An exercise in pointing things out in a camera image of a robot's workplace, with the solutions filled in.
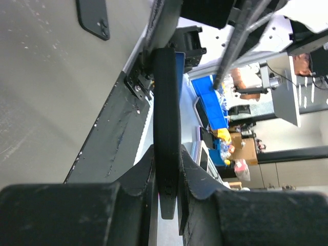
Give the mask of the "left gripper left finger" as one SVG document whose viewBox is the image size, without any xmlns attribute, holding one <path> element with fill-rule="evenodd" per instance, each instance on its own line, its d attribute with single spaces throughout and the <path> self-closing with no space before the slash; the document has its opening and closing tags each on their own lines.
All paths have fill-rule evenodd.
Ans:
<svg viewBox="0 0 328 246">
<path fill-rule="evenodd" d="M 112 183 L 1 191 L 1 245 L 156 245 L 154 149 Z"/>
</svg>

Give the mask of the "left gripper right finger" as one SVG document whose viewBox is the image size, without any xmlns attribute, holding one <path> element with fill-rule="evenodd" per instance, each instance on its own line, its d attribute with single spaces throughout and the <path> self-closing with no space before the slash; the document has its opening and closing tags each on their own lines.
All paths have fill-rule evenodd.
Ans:
<svg viewBox="0 0 328 246">
<path fill-rule="evenodd" d="M 178 222 L 184 245 L 327 245 L 327 196 L 233 191 L 198 166 L 185 147 Z"/>
</svg>

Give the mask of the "blue smartphone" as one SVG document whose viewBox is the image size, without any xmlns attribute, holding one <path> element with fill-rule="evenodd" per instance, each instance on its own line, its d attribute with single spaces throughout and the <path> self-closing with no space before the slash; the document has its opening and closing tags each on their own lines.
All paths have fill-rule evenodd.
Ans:
<svg viewBox="0 0 328 246">
<path fill-rule="evenodd" d="M 185 73 L 185 53 L 175 52 L 176 59 L 176 75 L 178 84 L 178 99 L 180 100 L 182 94 L 183 75 Z"/>
</svg>

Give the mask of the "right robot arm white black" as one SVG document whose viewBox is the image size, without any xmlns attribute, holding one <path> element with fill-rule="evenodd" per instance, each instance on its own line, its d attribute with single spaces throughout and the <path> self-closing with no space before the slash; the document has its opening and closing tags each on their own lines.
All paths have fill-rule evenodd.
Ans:
<svg viewBox="0 0 328 246">
<path fill-rule="evenodd" d="M 218 60 L 216 80 L 221 81 L 236 60 L 259 44 L 267 24 L 273 20 L 275 8 L 282 4 L 286 6 L 287 1 L 182 1 L 178 17 L 189 18 L 217 29 L 222 29 L 229 23 L 233 24 L 233 32 L 227 39 L 223 55 Z M 203 54 L 204 48 L 200 46 L 200 41 L 196 41 L 193 34 L 188 34 L 190 38 L 186 36 L 187 40 L 185 40 L 183 30 L 180 31 L 178 28 L 176 30 L 167 47 L 188 53 L 189 50 L 186 50 L 185 45 L 191 44 L 191 48 L 194 48 L 194 45 L 199 46 L 199 49 L 191 49 L 192 53 Z M 312 52 L 327 41 L 327 29 L 317 34 L 310 30 L 296 32 L 289 37 L 292 44 L 282 51 L 286 51 L 289 55 L 296 55 L 301 51 Z"/>
</svg>

